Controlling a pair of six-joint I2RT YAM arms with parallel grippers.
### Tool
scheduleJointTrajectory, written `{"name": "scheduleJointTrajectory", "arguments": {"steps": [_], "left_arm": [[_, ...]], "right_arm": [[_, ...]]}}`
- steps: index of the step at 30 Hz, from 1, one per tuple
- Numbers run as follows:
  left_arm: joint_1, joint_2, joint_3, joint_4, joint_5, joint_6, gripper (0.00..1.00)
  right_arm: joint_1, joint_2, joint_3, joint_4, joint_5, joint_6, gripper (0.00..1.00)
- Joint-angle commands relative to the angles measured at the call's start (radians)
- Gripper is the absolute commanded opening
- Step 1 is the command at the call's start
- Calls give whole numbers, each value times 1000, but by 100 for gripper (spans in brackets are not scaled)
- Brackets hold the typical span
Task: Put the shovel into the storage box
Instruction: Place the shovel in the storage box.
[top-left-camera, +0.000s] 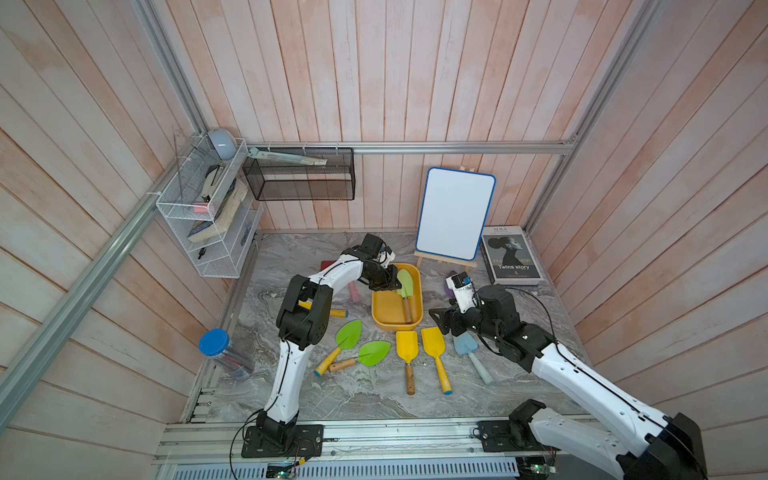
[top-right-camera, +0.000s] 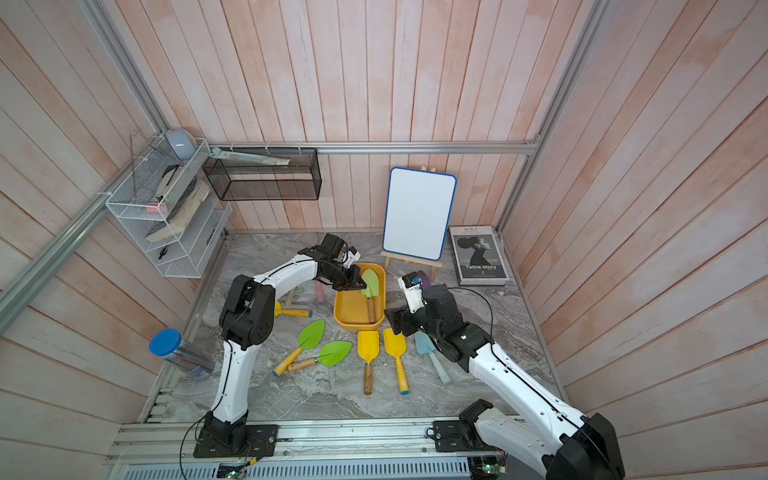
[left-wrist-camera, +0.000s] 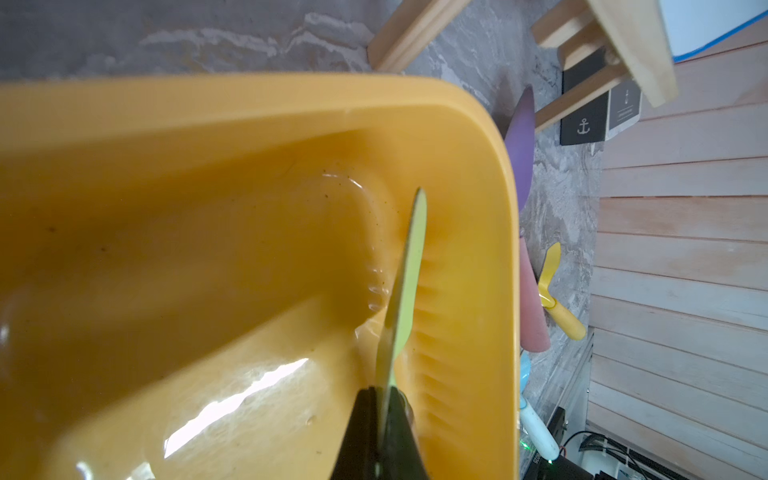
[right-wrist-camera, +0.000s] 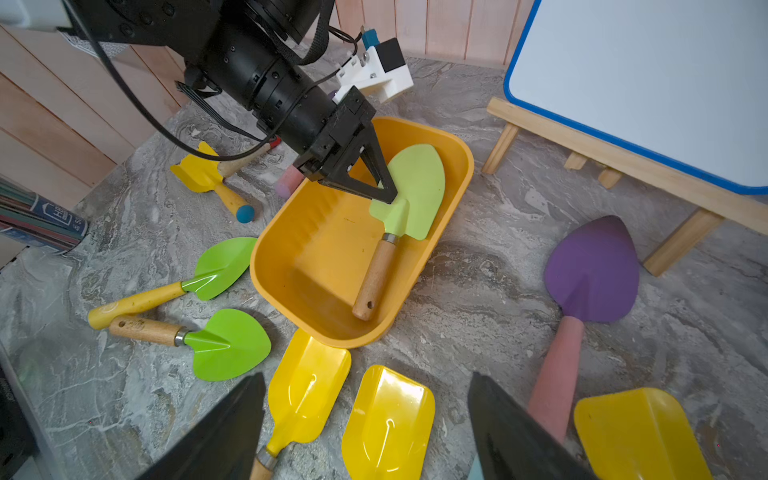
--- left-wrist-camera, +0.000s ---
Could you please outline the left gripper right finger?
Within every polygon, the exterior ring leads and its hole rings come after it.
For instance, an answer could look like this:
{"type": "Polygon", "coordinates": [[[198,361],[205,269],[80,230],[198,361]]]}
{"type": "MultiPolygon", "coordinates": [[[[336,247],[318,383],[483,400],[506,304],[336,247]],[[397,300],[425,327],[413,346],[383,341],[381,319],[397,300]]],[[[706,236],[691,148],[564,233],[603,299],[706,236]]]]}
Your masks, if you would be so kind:
{"type": "Polygon", "coordinates": [[[406,415],[401,392],[389,388],[380,445],[380,478],[427,480],[429,478],[406,415]]]}

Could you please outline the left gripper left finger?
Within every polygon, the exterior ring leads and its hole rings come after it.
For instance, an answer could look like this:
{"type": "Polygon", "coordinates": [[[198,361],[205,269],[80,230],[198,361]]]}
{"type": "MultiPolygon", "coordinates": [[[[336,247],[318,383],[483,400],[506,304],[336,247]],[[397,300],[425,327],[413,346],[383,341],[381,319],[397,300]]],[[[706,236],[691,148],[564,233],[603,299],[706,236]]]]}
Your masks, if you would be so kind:
{"type": "Polygon", "coordinates": [[[369,387],[356,395],[330,479],[377,479],[378,460],[377,392],[369,387]]]}

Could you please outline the light green shovel wooden handle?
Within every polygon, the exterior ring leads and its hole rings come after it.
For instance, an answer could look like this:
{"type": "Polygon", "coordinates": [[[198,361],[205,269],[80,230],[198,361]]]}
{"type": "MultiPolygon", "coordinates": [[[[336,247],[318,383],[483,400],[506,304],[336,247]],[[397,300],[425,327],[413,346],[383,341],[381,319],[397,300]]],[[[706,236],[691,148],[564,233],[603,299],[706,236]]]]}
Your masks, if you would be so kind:
{"type": "Polygon", "coordinates": [[[413,326],[415,300],[425,245],[428,203],[425,191],[419,188],[414,196],[407,237],[391,289],[384,324],[379,336],[375,363],[377,393],[377,444],[383,448],[391,404],[394,362],[410,335],[413,326]]]}

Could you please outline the yellow scoop yellow handle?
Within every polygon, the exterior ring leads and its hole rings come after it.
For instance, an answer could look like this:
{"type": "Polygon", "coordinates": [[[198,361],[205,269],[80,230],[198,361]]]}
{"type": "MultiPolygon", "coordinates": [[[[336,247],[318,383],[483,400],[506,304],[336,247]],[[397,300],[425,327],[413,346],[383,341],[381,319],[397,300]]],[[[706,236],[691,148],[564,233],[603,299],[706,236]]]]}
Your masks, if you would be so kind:
{"type": "Polygon", "coordinates": [[[587,327],[549,291],[550,284],[560,265],[562,247],[554,243],[546,252],[544,264],[538,279],[538,293],[543,308],[554,322],[572,340],[583,340],[587,335],[587,327]]]}

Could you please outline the yellow storage box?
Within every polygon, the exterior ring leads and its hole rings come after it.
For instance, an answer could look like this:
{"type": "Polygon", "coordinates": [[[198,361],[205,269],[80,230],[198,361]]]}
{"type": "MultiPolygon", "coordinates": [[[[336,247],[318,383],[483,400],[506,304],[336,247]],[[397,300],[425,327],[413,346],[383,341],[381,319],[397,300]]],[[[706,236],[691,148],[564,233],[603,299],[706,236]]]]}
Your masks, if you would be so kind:
{"type": "Polygon", "coordinates": [[[519,222],[447,82],[249,74],[1,87],[1,475],[326,479],[415,194],[395,364],[433,479],[519,471],[519,222]]]}

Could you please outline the purple shovel pink handle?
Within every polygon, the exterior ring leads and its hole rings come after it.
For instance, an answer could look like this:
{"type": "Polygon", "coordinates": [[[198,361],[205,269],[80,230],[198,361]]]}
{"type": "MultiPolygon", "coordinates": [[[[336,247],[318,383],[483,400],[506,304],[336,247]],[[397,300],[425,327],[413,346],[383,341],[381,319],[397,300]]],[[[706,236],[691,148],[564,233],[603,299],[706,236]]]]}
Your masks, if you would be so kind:
{"type": "MultiPolygon", "coordinates": [[[[510,120],[504,143],[514,173],[519,213],[523,214],[531,191],[535,152],[535,103],[531,85],[526,85],[510,120]]],[[[520,220],[520,345],[541,353],[551,346],[544,307],[526,244],[525,218],[520,220]]]]}

